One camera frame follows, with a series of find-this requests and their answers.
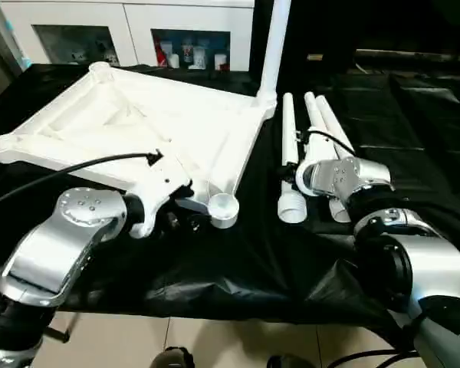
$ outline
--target wire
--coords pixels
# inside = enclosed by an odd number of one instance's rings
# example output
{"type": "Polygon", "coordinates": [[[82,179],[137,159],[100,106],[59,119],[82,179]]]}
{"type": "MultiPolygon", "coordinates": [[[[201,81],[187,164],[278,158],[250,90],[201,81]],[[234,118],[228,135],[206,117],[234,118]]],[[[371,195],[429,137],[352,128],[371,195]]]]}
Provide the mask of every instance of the wire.
{"type": "Polygon", "coordinates": [[[399,362],[400,360],[404,359],[410,359],[410,358],[419,358],[419,353],[416,351],[410,351],[406,353],[400,353],[395,356],[392,356],[391,358],[387,359],[383,363],[381,363],[379,366],[376,368],[387,368],[388,366],[391,366],[394,363],[399,362]]]}
{"type": "Polygon", "coordinates": [[[367,71],[365,71],[358,63],[354,63],[358,69],[360,69],[364,74],[369,74],[367,71]]]}
{"type": "Polygon", "coordinates": [[[50,175],[46,175],[32,182],[28,182],[27,184],[24,184],[23,186],[19,186],[18,188],[15,188],[11,190],[10,192],[5,193],[4,195],[0,197],[0,203],[5,201],[6,199],[11,198],[12,196],[15,196],[16,194],[19,194],[21,192],[24,192],[27,189],[32,188],[33,186],[38,186],[39,184],[42,184],[43,182],[47,182],[59,176],[63,176],[65,174],[72,173],[73,171],[78,171],[86,167],[98,165],[99,163],[108,163],[109,161],[117,161],[119,159],[135,159],[137,157],[145,157],[147,161],[149,161],[150,163],[150,160],[153,158],[153,154],[152,153],[128,153],[124,155],[114,155],[114,156],[103,157],[100,159],[92,159],[91,161],[86,161],[84,163],[79,163],[77,165],[69,166],[57,172],[53,172],[50,175]]]}
{"type": "Polygon", "coordinates": [[[325,133],[325,132],[323,132],[321,130],[311,130],[308,133],[310,134],[309,136],[311,136],[313,134],[318,134],[319,136],[325,136],[326,138],[329,138],[334,143],[336,143],[338,146],[340,146],[343,150],[347,151],[349,154],[351,154],[353,156],[356,156],[356,154],[355,154],[353,149],[351,149],[347,144],[341,142],[335,136],[332,136],[329,133],[325,133]]]}
{"type": "Polygon", "coordinates": [[[335,368],[336,366],[339,366],[343,363],[349,362],[351,360],[359,359],[359,358],[377,357],[377,356],[382,356],[382,355],[394,355],[394,354],[399,354],[399,353],[400,351],[396,349],[362,351],[361,353],[355,353],[355,354],[343,356],[342,358],[339,358],[338,360],[329,364],[327,368],[335,368]]]}

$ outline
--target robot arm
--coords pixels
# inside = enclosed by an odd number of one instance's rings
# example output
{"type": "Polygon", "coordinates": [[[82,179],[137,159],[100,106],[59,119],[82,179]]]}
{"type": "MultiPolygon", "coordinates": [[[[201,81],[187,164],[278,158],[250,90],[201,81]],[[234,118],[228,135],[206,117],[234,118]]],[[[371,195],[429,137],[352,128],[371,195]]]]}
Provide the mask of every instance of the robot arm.
{"type": "Polygon", "coordinates": [[[45,328],[101,243],[123,228],[148,236],[159,208],[190,178],[177,159],[161,156],[149,177],[126,195],[74,188],[53,214],[17,245],[0,274],[0,368],[31,365],[45,328]]]}
{"type": "Polygon", "coordinates": [[[460,368],[460,251],[395,196],[386,166],[347,157],[297,175],[354,225],[363,285],[392,311],[428,368],[460,368]]]}

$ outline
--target black tablecloth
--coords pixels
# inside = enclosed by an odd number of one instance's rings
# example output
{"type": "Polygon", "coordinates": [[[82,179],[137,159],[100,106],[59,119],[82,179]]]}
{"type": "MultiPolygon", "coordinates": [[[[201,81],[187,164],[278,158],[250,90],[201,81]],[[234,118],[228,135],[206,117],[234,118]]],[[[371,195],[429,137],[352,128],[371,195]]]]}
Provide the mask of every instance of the black tablecloth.
{"type": "MultiPolygon", "coordinates": [[[[240,94],[258,88],[246,74],[208,74],[139,66],[141,73],[240,94]]],[[[0,96],[0,134],[7,133],[87,69],[33,65],[0,96]]],[[[303,93],[325,94],[360,156],[385,163],[406,197],[460,212],[460,82],[387,75],[346,75],[287,82],[297,125],[308,119],[303,93]]],[[[198,317],[259,318],[296,324],[368,327],[400,344],[396,325],[357,278],[350,229],[334,224],[326,202],[309,201],[300,225],[279,222],[281,113],[264,123],[237,192],[238,223],[228,230],[166,233],[102,245],[63,306],[71,311],[198,317]]],[[[0,164],[0,194],[48,171],[27,163],[0,164]]],[[[58,195],[98,184],[68,176],[0,206],[0,265],[17,241],[46,219],[58,195]]],[[[422,210],[460,248],[460,223],[422,210]]]]}

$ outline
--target vertical white pipe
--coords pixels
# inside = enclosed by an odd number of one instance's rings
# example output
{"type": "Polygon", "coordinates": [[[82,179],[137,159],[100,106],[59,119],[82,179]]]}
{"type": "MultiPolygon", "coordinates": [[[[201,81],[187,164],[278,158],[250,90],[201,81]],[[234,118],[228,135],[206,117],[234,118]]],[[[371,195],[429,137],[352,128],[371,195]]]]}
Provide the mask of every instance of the vertical white pipe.
{"type": "MultiPolygon", "coordinates": [[[[305,106],[307,107],[311,128],[329,133],[313,93],[307,92],[305,94],[305,106]]],[[[323,159],[336,158],[337,154],[334,149],[333,142],[328,140],[325,136],[314,134],[310,135],[310,139],[307,144],[307,155],[305,156],[305,161],[308,161],[309,163],[317,163],[323,159]]]]}
{"type": "Polygon", "coordinates": [[[261,87],[258,98],[276,101],[276,84],[278,83],[281,55],[283,54],[284,36],[288,26],[291,0],[274,0],[271,25],[269,27],[268,45],[262,69],[261,87]]]}

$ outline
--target white cabinet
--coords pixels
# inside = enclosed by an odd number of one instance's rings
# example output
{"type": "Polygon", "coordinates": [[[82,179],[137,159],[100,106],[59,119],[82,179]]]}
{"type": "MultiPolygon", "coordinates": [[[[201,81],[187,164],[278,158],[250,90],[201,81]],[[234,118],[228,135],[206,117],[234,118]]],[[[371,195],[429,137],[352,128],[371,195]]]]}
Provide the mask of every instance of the white cabinet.
{"type": "MultiPolygon", "coordinates": [[[[252,8],[125,5],[131,35],[141,64],[157,65],[156,41],[169,42],[180,63],[184,44],[205,48],[206,65],[215,54],[225,55],[233,71],[248,71],[252,36],[252,8]]],[[[189,55],[188,61],[196,63],[189,55]]]]}
{"type": "Polygon", "coordinates": [[[180,67],[214,68],[218,60],[248,70],[254,0],[97,1],[0,5],[32,63],[157,66],[172,56],[180,67]]]}
{"type": "Polygon", "coordinates": [[[137,63],[121,4],[2,2],[19,47],[32,63],[137,63]]]}

